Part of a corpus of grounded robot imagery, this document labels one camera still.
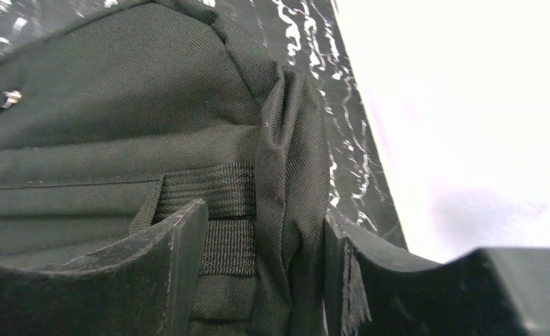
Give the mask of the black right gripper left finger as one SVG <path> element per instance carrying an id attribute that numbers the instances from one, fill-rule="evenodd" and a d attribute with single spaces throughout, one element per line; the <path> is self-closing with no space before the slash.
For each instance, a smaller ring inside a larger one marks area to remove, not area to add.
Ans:
<path id="1" fill-rule="evenodd" d="M 208 225 L 197 199 L 63 265 L 0 265 L 0 335 L 186 335 Z"/>

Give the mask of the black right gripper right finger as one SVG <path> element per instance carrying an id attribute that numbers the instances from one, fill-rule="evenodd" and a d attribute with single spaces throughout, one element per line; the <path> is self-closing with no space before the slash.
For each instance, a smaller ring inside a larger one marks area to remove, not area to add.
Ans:
<path id="1" fill-rule="evenodd" d="M 480 248 L 442 265 L 326 218 L 330 335 L 550 335 L 550 248 Z"/>

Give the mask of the black student backpack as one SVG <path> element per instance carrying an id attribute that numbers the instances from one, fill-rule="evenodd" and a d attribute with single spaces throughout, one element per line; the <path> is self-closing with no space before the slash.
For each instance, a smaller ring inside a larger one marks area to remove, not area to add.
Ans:
<path id="1" fill-rule="evenodd" d="M 0 57 L 0 265 L 63 265 L 207 203 L 186 335 L 323 335 L 313 77 L 198 1 L 127 1 Z"/>

